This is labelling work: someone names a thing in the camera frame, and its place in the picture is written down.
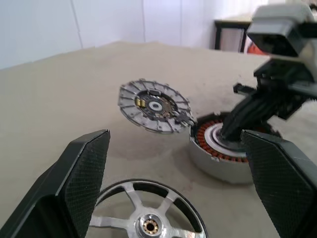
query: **white wall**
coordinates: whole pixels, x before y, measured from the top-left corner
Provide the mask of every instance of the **white wall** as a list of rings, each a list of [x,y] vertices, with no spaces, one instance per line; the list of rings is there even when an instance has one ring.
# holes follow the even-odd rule
[[[0,69],[81,48],[67,0],[0,0]]]
[[[270,4],[285,3],[286,0],[268,0]]]
[[[264,2],[0,0],[0,69],[119,40],[213,48],[215,18],[249,12]],[[224,41],[234,40],[222,49],[237,48],[241,33],[226,34]]]

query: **metal disc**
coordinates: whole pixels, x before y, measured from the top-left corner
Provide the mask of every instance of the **metal disc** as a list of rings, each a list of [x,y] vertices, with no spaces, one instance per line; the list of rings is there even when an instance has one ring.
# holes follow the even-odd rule
[[[144,206],[137,191],[154,193],[164,198],[158,208]],[[128,219],[95,216],[90,227],[126,230],[129,238],[207,238],[206,226],[193,205],[179,192],[167,185],[144,179],[129,179],[118,182],[100,192],[98,206],[107,198],[125,192],[130,198],[134,211]],[[194,232],[175,228],[170,224],[166,212],[174,205],[188,218]]]
[[[216,123],[211,125],[205,130],[205,141],[206,143],[214,150],[220,152],[221,154],[228,155],[231,157],[247,157],[245,149],[241,143],[221,141],[221,138],[218,136],[222,128],[222,123]]]
[[[139,79],[120,87],[123,115],[146,130],[171,134],[193,125],[189,102],[167,84]]]

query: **wheel hub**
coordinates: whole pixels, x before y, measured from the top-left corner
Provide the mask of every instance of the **wheel hub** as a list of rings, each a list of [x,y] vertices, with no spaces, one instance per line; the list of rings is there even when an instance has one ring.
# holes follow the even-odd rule
[[[139,235],[143,238],[158,237],[163,230],[163,222],[155,214],[147,214],[138,219],[136,223],[136,229]]]

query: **circular circuit board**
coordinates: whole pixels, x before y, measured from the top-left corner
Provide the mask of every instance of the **circular circuit board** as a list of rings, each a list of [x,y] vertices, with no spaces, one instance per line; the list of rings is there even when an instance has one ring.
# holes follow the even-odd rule
[[[181,132],[193,123],[188,100],[155,81],[139,79],[122,85],[118,105],[129,121],[152,132]]]

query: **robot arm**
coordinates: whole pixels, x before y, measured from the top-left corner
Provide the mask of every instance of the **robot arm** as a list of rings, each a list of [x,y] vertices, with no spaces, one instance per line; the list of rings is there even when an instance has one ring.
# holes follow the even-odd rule
[[[229,141],[239,141],[243,129],[274,115],[288,119],[304,102],[317,99],[317,24],[307,5],[262,6],[247,34],[271,59],[254,72],[257,88],[234,86],[247,97],[223,123],[221,136]]]

